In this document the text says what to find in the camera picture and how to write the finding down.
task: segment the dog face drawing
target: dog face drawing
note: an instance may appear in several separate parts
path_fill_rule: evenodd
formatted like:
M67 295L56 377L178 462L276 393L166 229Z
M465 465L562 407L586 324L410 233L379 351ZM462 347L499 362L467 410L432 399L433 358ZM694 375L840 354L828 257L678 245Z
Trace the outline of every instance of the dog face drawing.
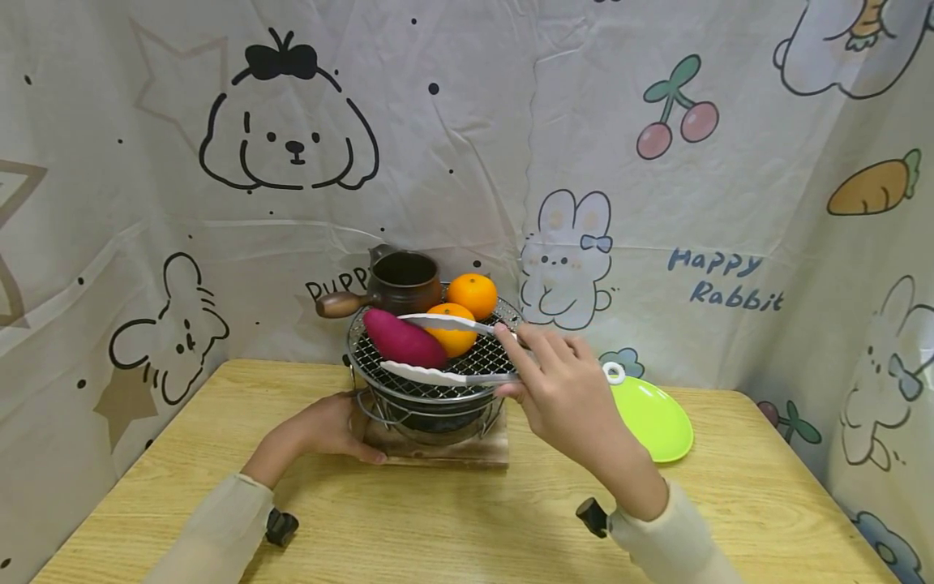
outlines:
M853 99L895 85L930 25L931 0L811 0L773 62L795 95L837 87Z
M892 466L881 428L892 431L927 390L934 362L934 307L914 303L914 279L903 276L873 313L865 348L840 415L842 446L852 465Z
M369 122L308 45L247 47L248 67L211 107L198 160L229 187L286 191L336 185L356 191L376 176L379 148Z
M227 338L230 328L215 311L214 294L201 285L201 268L187 253L165 260L163 286L165 305L156 318L133 319L118 327L110 337L109 354L119 369L142 367L143 380L174 406L188 395L205 370L208 353Z

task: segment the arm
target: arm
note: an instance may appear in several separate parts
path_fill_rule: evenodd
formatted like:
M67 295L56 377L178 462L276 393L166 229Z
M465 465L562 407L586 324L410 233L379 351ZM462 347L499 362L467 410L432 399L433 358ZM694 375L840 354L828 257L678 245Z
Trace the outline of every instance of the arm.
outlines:
M587 343L523 324L518 335L536 363L504 326L496 335L522 378L496 393L519 402L536 435L614 496L607 528L633 562L655 584L742 584L698 509L626 427Z
M191 514L145 584L236 584L266 534L273 489L305 452L347 454L380 464L361 442L366 418L349 394L332 395L266 435L240 474L227 477Z
M644 449L633 450L634 462L621 458L598 476L617 504L610 537L656 584L742 584L681 487L662 478Z

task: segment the metal grill stand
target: metal grill stand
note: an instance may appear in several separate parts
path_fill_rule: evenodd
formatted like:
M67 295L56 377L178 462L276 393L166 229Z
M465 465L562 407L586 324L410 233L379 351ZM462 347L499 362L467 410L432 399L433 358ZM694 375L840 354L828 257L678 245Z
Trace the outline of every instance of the metal grill stand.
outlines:
M366 310L354 315L347 331L350 374L355 388L365 383L369 390L369 395L358 393L361 408L386 433L398 432L422 446L445 447L484 438L499 426L504 431L504 423L497 423L502 400L493 395L493 387L428 385L380 367L383 358L363 326ZM483 323L503 322L515 330L521 321L518 310L501 298L493 315ZM516 371L500 342L488 335L480 335L474 347L453 360L447 370L462 375Z

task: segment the carrot drawing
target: carrot drawing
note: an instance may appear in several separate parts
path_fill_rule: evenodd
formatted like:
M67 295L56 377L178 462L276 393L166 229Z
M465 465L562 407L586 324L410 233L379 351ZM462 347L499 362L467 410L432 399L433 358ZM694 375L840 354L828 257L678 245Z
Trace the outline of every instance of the carrot drawing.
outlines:
M863 0L863 9L856 17L856 22L850 26L847 49L860 52L875 45L879 34L884 32L882 9L887 2L888 0Z
M920 177L921 150L908 152L901 160L886 160L863 168L848 178L830 196L830 215L878 215L914 196Z

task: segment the backdrop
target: backdrop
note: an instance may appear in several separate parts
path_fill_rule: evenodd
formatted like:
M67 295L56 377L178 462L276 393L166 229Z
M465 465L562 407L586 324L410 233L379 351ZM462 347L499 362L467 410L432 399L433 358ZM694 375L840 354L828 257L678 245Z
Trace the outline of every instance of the backdrop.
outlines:
M383 241L631 374L748 393L934 580L930 0L6 0L0 27L0 583L219 363L340 363L314 300Z

